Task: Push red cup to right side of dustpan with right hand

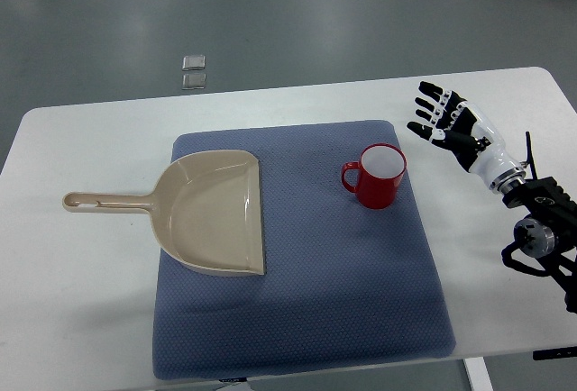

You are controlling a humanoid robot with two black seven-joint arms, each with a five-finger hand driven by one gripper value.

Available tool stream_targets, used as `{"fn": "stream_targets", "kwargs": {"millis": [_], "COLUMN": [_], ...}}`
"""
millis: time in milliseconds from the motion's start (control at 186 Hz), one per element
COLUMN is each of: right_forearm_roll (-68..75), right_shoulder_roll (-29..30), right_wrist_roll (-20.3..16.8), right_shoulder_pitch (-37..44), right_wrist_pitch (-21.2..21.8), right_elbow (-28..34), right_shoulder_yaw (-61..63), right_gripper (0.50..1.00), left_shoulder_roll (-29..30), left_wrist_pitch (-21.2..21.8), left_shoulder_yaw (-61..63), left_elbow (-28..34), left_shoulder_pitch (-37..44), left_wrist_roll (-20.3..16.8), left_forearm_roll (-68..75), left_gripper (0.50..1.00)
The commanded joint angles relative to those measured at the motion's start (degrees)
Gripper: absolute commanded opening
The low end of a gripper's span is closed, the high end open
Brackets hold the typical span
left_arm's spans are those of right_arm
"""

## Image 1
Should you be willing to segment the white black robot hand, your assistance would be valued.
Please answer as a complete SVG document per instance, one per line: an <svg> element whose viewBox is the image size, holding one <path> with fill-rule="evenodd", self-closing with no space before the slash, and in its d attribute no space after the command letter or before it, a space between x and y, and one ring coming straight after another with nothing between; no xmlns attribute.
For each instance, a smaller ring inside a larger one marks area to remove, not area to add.
<svg viewBox="0 0 577 391"><path fill-rule="evenodd" d="M448 150L468 173L481 178L494 193L506 193L526 182L522 164L481 109L453 90L422 81L415 99L419 122L408 128L437 148Z"/></svg>

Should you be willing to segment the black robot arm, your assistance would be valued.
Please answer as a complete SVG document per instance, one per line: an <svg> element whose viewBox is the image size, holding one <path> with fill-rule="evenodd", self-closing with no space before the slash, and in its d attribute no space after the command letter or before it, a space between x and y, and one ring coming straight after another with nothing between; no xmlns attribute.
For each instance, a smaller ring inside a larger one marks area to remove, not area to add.
<svg viewBox="0 0 577 391"><path fill-rule="evenodd" d="M566 310L576 312L576 260L564 254L576 248L576 203L553 177L539 178L526 133L527 160L496 184L509 208L528 215L513 229L513 241L501 252L503 264L535 277L550 277L565 292Z"/></svg>

